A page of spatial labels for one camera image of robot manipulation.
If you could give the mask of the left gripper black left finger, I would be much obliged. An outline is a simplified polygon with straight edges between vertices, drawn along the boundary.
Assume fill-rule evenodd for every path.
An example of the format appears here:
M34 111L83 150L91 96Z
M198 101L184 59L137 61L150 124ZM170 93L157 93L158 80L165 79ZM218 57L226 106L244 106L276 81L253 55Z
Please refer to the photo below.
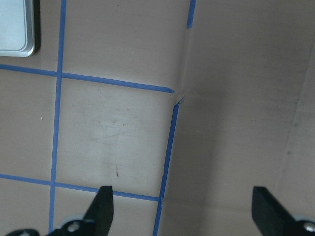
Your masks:
M113 216L113 189L111 186L102 186L82 219L68 221L49 235L107 236L113 222Z

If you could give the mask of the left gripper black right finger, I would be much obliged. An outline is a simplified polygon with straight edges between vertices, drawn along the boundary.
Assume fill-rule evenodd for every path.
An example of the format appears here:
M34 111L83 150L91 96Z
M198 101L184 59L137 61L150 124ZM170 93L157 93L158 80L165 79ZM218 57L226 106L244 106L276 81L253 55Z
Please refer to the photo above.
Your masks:
M313 236L315 222L294 218L263 186L252 191L252 219L263 236Z

